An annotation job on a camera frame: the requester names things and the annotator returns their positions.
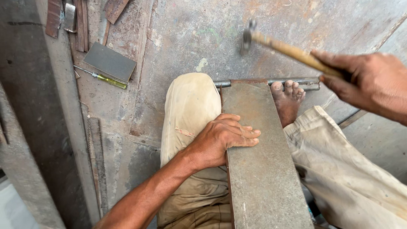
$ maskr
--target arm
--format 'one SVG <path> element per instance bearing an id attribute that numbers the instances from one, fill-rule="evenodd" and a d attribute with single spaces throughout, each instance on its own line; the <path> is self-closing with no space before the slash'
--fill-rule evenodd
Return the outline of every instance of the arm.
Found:
<path id="1" fill-rule="evenodd" d="M 407 68 L 395 56 L 335 55 L 316 50 L 311 54 L 351 74 L 349 82 L 329 75 L 319 78 L 341 100 L 407 126 Z"/>
<path id="2" fill-rule="evenodd" d="M 146 228 L 164 201 L 189 176 L 225 165 L 227 148 L 256 145 L 260 131 L 241 126 L 239 120 L 234 114 L 220 114 L 209 122 L 191 144 L 117 202 L 95 229 Z"/>

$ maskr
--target wrinkled fabric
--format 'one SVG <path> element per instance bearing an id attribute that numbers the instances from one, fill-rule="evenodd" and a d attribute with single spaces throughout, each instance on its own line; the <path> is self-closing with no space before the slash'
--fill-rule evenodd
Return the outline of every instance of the wrinkled fabric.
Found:
<path id="1" fill-rule="evenodd" d="M 166 96 L 161 167 L 220 113 L 220 96 L 208 75 L 176 78 Z M 321 107 L 308 109 L 284 132 L 300 180 L 330 224 L 407 228 L 407 187 L 358 152 Z M 225 166 L 189 177 L 157 217 L 159 228 L 231 228 Z"/>

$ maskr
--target knee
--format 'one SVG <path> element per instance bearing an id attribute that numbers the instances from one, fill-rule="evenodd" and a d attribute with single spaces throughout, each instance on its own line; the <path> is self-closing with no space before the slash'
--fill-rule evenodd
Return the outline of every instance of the knee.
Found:
<path id="1" fill-rule="evenodd" d="M 187 73 L 178 76 L 173 83 L 176 84 L 197 84 L 197 85 L 212 85 L 213 81 L 209 75 L 205 73 Z"/>

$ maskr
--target metal floor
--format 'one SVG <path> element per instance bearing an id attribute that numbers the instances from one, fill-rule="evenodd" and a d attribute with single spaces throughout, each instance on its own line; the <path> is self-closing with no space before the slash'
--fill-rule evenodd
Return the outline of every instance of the metal floor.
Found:
<path id="1" fill-rule="evenodd" d="M 104 3 L 88 1 L 89 44 L 103 39 Z M 109 207 L 159 169 L 166 91 L 178 75 L 200 71 L 224 80 L 319 74 L 258 45 L 240 56 L 242 31 L 254 16 L 263 33 L 308 51 L 389 52 L 407 64 L 407 0 L 130 0 L 106 43 L 137 61 L 128 89 L 77 71 L 80 100 L 101 120 Z M 82 62 L 84 53 L 72 49 L 72 55 L 75 64 L 96 71 Z M 325 86 L 307 93 L 300 113 L 313 105 L 337 123 L 357 111 Z M 344 133 L 372 162 L 407 183 L 406 127 L 367 114 Z"/>

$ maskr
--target toe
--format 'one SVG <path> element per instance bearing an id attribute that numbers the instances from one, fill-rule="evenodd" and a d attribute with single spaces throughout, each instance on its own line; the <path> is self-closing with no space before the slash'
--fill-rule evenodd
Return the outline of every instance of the toe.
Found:
<path id="1" fill-rule="evenodd" d="M 298 82 L 293 83 L 293 97 L 295 98 L 298 93 Z"/>
<path id="2" fill-rule="evenodd" d="M 303 93 L 301 94 L 300 102 L 304 101 L 304 99 L 305 99 L 305 93 L 306 93 L 306 92 L 303 92 Z"/>
<path id="3" fill-rule="evenodd" d="M 291 95 L 293 93 L 293 81 L 292 80 L 287 80 L 284 84 L 285 87 L 285 94 L 286 95 Z"/>
<path id="4" fill-rule="evenodd" d="M 299 89 L 297 90 L 296 99 L 299 100 L 299 99 L 301 98 L 301 96 L 302 96 L 303 93 L 304 93 L 304 89 L 299 88 Z"/>
<path id="5" fill-rule="evenodd" d="M 282 94 L 282 83 L 281 82 L 274 82 L 271 84 L 271 94 L 276 97 Z"/>

